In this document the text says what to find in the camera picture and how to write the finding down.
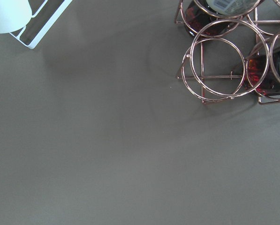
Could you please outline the copper wire bottle basket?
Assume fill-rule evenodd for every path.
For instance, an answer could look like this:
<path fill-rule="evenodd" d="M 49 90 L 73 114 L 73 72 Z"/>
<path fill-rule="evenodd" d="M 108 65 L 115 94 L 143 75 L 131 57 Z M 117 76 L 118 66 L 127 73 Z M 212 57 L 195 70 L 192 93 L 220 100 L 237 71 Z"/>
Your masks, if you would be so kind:
<path fill-rule="evenodd" d="M 191 0 L 181 0 L 175 13 L 175 24 L 185 28 L 185 10 Z M 253 10 L 240 19 L 235 16 L 211 22 L 197 34 L 190 35 L 176 78 L 203 104 L 218 103 L 253 94 L 259 104 L 280 103 L 280 95 L 267 96 L 256 91 L 268 68 L 276 79 L 273 51 L 280 47 L 280 0 L 261 0 Z M 248 61 L 266 56 L 266 66 L 259 81 L 247 89 Z"/>

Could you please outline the tea bottle white cap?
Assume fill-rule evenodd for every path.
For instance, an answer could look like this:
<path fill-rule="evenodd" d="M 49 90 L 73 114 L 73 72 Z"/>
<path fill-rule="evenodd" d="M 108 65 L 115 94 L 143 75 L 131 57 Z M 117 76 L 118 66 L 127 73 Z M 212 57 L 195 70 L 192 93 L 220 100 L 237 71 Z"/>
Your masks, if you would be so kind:
<path fill-rule="evenodd" d="M 240 19 L 253 10 L 260 0 L 196 0 L 185 10 L 185 28 L 191 35 L 197 34 L 211 22 L 223 16 Z"/>
<path fill-rule="evenodd" d="M 273 51 L 273 67 L 280 77 L 280 47 Z M 248 78 L 244 80 L 247 89 L 250 85 L 255 85 L 263 74 L 266 66 L 266 56 L 259 55 L 248 61 Z M 268 68 L 267 74 L 262 83 L 256 88 L 256 91 L 267 96 L 280 95 L 280 82 L 276 79 L 271 68 Z"/>

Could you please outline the pale blue cup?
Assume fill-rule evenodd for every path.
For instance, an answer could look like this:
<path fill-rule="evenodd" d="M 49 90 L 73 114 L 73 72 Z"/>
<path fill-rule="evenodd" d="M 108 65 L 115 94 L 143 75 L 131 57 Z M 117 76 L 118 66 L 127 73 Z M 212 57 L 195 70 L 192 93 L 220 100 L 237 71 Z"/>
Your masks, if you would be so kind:
<path fill-rule="evenodd" d="M 0 0 L 0 34 L 23 28 L 31 16 L 28 0 Z"/>

